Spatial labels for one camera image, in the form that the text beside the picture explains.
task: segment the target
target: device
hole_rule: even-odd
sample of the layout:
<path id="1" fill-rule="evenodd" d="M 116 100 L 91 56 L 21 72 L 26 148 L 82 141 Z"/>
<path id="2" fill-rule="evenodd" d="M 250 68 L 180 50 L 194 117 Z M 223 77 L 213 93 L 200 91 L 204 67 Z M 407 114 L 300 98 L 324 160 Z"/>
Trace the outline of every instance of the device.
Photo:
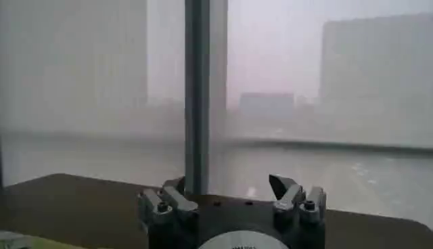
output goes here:
<path id="1" fill-rule="evenodd" d="M 139 221 L 150 249 L 325 248 L 326 193 L 307 195 L 293 179 L 269 175 L 274 202 L 185 197 L 185 177 L 138 195 Z M 206 198 L 212 200 L 199 205 Z"/>

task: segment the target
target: glass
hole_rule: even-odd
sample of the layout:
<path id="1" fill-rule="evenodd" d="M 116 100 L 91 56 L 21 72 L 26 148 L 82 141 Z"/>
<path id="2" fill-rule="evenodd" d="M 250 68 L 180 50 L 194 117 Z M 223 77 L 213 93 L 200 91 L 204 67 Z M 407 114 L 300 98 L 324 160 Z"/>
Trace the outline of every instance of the glass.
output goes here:
<path id="1" fill-rule="evenodd" d="M 230 0 L 228 10 L 226 146 L 211 152 L 210 192 L 274 200 L 277 174 L 324 187 L 330 208 L 433 227 L 430 153 L 317 146 L 433 148 L 433 1 Z"/>
<path id="2" fill-rule="evenodd" d="M 433 147 L 431 12 L 431 0 L 230 1 L 229 136 Z"/>
<path id="3" fill-rule="evenodd" d="M 4 184 L 183 175 L 183 2 L 2 1 L 0 33 Z"/>

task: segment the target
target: screw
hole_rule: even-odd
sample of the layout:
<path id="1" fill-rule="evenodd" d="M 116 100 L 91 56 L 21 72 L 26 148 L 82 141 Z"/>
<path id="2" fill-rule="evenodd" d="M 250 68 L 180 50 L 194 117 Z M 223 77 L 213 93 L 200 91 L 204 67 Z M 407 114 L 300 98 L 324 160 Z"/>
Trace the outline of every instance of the screw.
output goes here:
<path id="1" fill-rule="evenodd" d="M 307 200 L 304 203 L 305 210 L 312 211 L 316 208 L 315 203 L 312 200 Z"/>
<path id="2" fill-rule="evenodd" d="M 167 212 L 168 204 L 167 202 L 160 202 L 157 206 L 158 212 Z"/>

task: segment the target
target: tall building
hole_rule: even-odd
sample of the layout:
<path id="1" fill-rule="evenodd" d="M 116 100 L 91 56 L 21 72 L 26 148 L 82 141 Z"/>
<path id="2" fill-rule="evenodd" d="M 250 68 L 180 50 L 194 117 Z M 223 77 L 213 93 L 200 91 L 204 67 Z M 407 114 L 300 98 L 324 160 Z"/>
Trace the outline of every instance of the tall building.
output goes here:
<path id="1" fill-rule="evenodd" d="M 433 135 L 432 27 L 429 14 L 324 26 L 321 112 L 345 130 L 343 139 L 415 143 L 417 134 Z"/>

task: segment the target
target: table surface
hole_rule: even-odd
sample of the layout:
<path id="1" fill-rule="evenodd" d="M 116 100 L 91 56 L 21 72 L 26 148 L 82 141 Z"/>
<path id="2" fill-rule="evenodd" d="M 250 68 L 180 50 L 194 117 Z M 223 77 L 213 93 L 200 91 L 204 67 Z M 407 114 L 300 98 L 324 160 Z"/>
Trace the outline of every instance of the table surface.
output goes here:
<path id="1" fill-rule="evenodd" d="M 0 195 L 0 229 L 86 248 L 145 249 L 136 203 L 144 187 L 63 174 L 19 183 Z M 433 231 L 415 221 L 336 210 L 326 217 L 326 248 L 433 248 Z"/>

